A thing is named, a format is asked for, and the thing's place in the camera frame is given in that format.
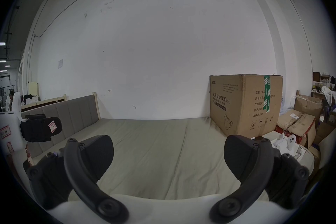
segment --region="open cardboard box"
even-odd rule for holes
[[[307,95],[297,95],[295,97],[294,109],[319,119],[322,112],[322,100]],[[318,120],[315,121],[315,127],[317,127],[318,123]]]
[[[294,109],[279,116],[277,122],[277,125],[282,129],[286,136],[295,134],[296,142],[307,149],[312,145],[316,136],[314,124],[314,116],[301,113]]]

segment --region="bed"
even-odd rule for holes
[[[71,108],[71,101],[75,102],[70,100],[55,105],[64,106],[68,103],[71,114],[72,110],[76,111]],[[48,109],[44,107],[43,112],[48,112]],[[82,117],[85,114],[80,109],[78,113]],[[59,116],[64,121],[64,112]],[[70,118],[73,123],[74,116],[70,115]],[[54,145],[41,154],[35,152],[33,162],[37,163],[47,152],[57,152],[70,137],[82,141],[95,135],[108,135],[114,145],[114,159],[97,182],[99,188],[108,195],[175,200],[215,193],[229,195],[240,186],[224,161],[226,137],[210,117],[180,120],[116,120],[97,117],[91,125],[73,135],[66,135],[65,128],[65,138],[57,143],[55,141],[59,138],[55,138]],[[265,136],[273,140],[279,134],[271,132]],[[263,192],[259,199],[267,200],[266,193]],[[79,200],[79,197],[73,191],[69,200]]]

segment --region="white figurine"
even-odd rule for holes
[[[287,139],[287,144],[288,144],[288,150],[292,151],[294,148],[294,144],[296,142],[296,136],[294,134],[290,135]]]

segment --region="black handle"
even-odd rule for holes
[[[79,143],[74,138],[66,143],[64,167],[73,189],[94,213],[109,223],[124,223],[128,219],[127,208],[95,184],[83,163]]]
[[[237,150],[243,143],[245,144],[244,150],[248,152],[246,155],[246,163],[242,162],[242,159],[239,159],[240,152]],[[225,146],[233,147],[232,150],[235,151],[234,157],[237,157],[237,163],[244,163],[244,167],[237,179],[243,177],[246,170],[248,176],[246,179],[241,180],[243,182],[239,189],[218,201],[211,208],[210,218],[216,223],[228,223],[233,221],[258,199],[267,186],[274,163],[273,147],[268,139],[253,141],[245,137],[232,135],[226,139]]]

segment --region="screw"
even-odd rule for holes
[[[240,208],[240,202],[235,198],[225,198],[218,206],[219,213],[224,217],[234,216]]]
[[[298,173],[299,173],[299,176],[302,178],[306,176],[306,170],[304,168],[301,168]]]
[[[115,200],[105,199],[99,204],[98,210],[104,216],[116,217],[120,213],[120,205]]]

